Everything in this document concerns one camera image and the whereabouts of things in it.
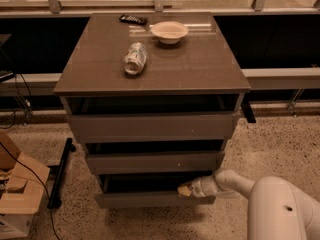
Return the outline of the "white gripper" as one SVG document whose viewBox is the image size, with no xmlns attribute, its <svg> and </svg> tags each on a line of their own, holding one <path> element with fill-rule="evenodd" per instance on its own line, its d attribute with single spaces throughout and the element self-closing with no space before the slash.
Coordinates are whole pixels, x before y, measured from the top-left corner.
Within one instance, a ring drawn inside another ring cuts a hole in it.
<svg viewBox="0 0 320 240">
<path fill-rule="evenodd" d="M 205 176 L 183 183 L 177 187 L 181 196 L 185 197 L 221 197 L 231 198 L 235 192 L 232 190 L 223 190 L 215 181 L 213 176 Z"/>
</svg>

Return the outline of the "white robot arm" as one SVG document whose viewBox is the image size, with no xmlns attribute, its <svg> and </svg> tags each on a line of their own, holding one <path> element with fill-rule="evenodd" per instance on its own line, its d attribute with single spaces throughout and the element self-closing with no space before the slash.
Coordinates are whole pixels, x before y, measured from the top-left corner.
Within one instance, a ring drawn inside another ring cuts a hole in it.
<svg viewBox="0 0 320 240">
<path fill-rule="evenodd" d="M 320 240 L 320 203 L 287 180 L 265 176 L 257 181 L 220 168 L 181 184 L 185 197 L 248 200 L 247 240 Z"/>
</svg>

